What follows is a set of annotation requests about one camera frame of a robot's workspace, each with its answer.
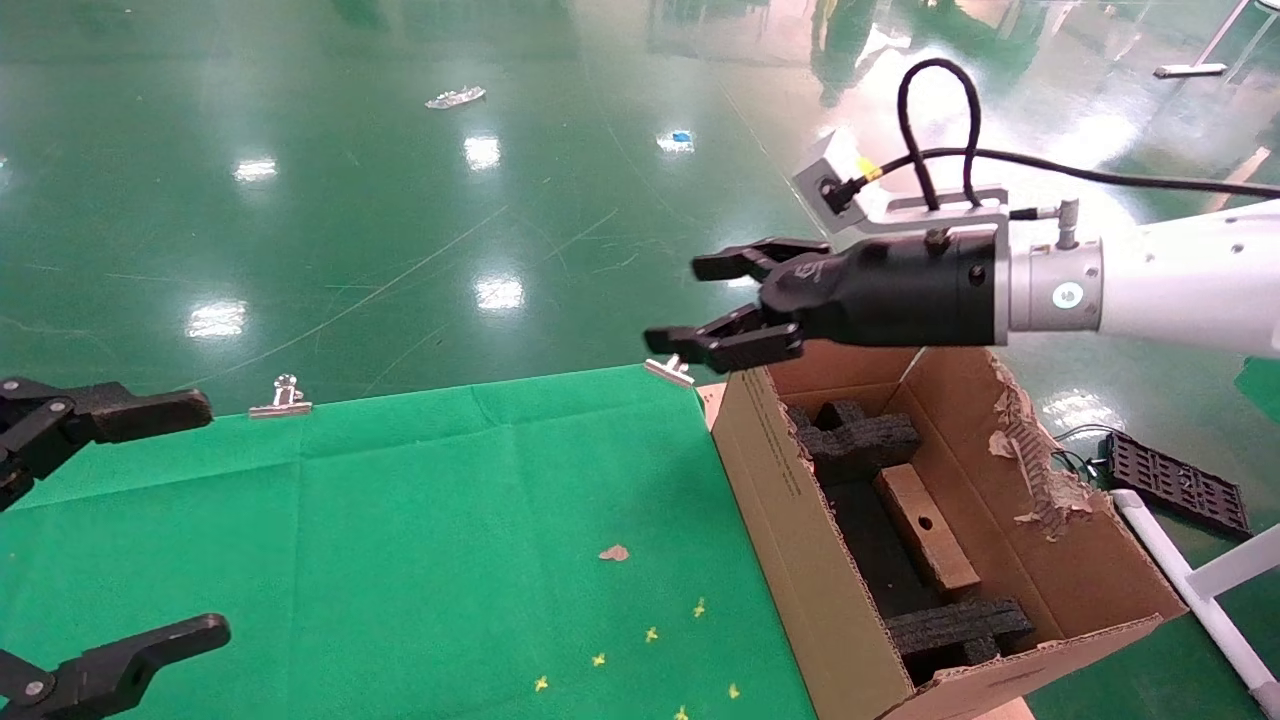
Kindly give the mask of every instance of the cable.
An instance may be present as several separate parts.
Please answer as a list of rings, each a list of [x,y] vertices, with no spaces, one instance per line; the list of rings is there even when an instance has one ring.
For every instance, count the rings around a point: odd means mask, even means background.
[[[1093,480],[1098,479],[1100,477],[1097,468],[1094,468],[1093,460],[1085,460],[1084,457],[1080,457],[1078,454],[1071,452],[1070,450],[1055,450],[1050,455],[1057,459],[1059,462],[1066,465],[1066,469],[1075,473],[1076,477],[1080,477],[1080,474],[1084,473],[1084,482],[1087,482],[1088,484],[1094,484]],[[1079,468],[1076,468],[1075,464],[1071,462],[1073,457],[1080,462]]]
[[[925,160],[933,158],[954,158],[956,155],[966,155],[966,147],[932,147],[920,152]],[[1257,183],[1243,183],[1243,182],[1221,182],[1210,179],[1190,179],[1190,178],[1166,178],[1166,177],[1144,177],[1144,176],[1126,176],[1121,173],[1107,173],[1102,170],[1085,170],[1083,168],[1073,168],[1070,165],[1062,165],[1060,163],[1053,163],[1044,160],[1042,158],[1034,158],[1032,155],[1023,155],[1021,152],[1009,152],[1005,150],[987,150],[979,147],[977,150],[978,158],[986,158],[988,160],[1000,160],[1004,163],[1014,163],[1016,165],[1027,165],[1029,168],[1038,168],[1041,170],[1050,170],[1053,173],[1061,173],[1064,176],[1071,176],[1074,178],[1080,178],[1091,182],[1115,184],[1121,187],[1147,187],[1157,190],[1190,190],[1198,192],[1226,192],[1231,195],[1244,195],[1249,197],[1266,197],[1270,200],[1280,199],[1280,187],[1274,184],[1257,184]],[[906,165],[911,164],[910,156],[897,158],[883,165],[881,165],[881,174],[888,174],[895,170],[900,170]],[[858,193],[861,188],[867,187],[872,181],[865,177],[854,178],[849,183],[841,187],[841,196],[847,196],[852,200],[852,196]]]
[[[1121,430],[1119,428],[1112,428],[1111,425],[1103,425],[1102,423],[1085,423],[1083,425],[1076,425],[1076,427],[1066,430],[1065,433],[1053,436],[1053,439],[1056,442],[1062,442],[1064,439],[1066,439],[1069,437],[1078,436],[1078,434],[1080,434],[1083,432],[1087,432],[1087,430],[1103,430],[1103,432],[1117,433],[1117,434],[1121,434],[1124,437],[1129,437],[1129,433],[1126,433],[1126,432],[1124,432],[1124,430]]]
[[[924,196],[925,205],[929,210],[941,208],[938,192],[933,187],[933,178],[929,177],[929,168],[924,164],[925,154],[920,152],[920,146],[915,142],[915,132],[911,131],[911,120],[906,109],[911,79],[928,68],[942,68],[955,76],[964,86],[965,97],[969,100],[969,140],[961,151],[964,155],[964,196],[974,208],[978,208],[982,202],[978,201],[978,193],[973,190],[973,161],[978,155],[978,133],[982,132],[982,101],[978,99],[978,88],[974,86],[973,78],[951,60],[943,58],[922,60],[906,70],[902,82],[897,86],[897,126],[902,131],[902,142],[906,143],[906,161],[915,165],[915,177],[920,181],[920,195]]]

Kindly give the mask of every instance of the metal clip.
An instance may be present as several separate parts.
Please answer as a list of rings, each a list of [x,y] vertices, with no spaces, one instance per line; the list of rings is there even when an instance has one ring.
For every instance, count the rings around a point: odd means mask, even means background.
[[[287,418],[291,415],[308,415],[311,404],[303,402],[302,391],[298,389],[298,378],[284,374],[275,378],[275,396],[270,405],[260,405],[248,409],[250,418]]]
[[[694,378],[689,375],[689,363],[682,363],[680,355],[672,355],[666,363],[650,357],[644,361],[644,369],[680,387],[694,387]]]

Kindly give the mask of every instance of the white pipe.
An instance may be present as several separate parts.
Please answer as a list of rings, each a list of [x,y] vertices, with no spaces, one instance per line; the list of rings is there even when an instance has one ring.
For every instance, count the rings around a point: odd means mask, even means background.
[[[1280,525],[1192,570],[1187,584],[1212,598],[1272,568],[1280,568]]]
[[[1174,542],[1169,539],[1165,530],[1156,523],[1156,519],[1143,505],[1138,493],[1128,489],[1111,491],[1111,498],[1116,507],[1124,514],[1125,520],[1138,534],[1147,551],[1156,560],[1156,564],[1165,571],[1169,582],[1172,583],[1178,594],[1183,597],[1187,606],[1192,609],[1196,618],[1204,626],[1213,642],[1226,656],[1228,662],[1235,669],[1240,679],[1249,688],[1249,694],[1262,707],[1268,720],[1280,720],[1280,684],[1262,664],[1258,653],[1253,652],[1248,641],[1235,628],[1231,619],[1219,606],[1212,597],[1204,598],[1197,593],[1187,582],[1192,574],[1190,565],[1183,557]]]

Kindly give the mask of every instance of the robotic arm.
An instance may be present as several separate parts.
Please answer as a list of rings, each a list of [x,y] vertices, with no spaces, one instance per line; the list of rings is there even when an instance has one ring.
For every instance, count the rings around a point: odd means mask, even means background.
[[[850,195],[864,177],[878,176],[849,133],[826,137],[796,188],[829,232],[868,237],[838,254],[768,238],[694,259],[700,281],[759,281],[759,304],[649,329],[649,348],[728,372],[797,357],[814,338],[987,346],[1010,332],[1094,331],[1280,356],[1280,201],[1082,242],[1076,201],[1010,213],[1004,188],[980,187],[982,206],[956,191],[928,210],[874,182]],[[1059,219],[1056,243],[1010,242],[1011,220],[1043,218]]]
[[[119,383],[58,388],[0,379],[0,512],[91,442],[131,442],[212,419],[195,389],[138,397]],[[99,720],[132,710],[160,669],[228,642],[227,619],[206,614],[88,650],[50,671],[0,650],[0,720]]]

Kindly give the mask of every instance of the wooden block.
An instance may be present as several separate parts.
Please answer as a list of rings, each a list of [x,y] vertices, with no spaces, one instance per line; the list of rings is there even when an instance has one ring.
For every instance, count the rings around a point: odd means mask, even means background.
[[[914,468],[895,465],[881,470],[876,489],[915,555],[920,571],[938,592],[955,593],[978,584],[978,574]]]

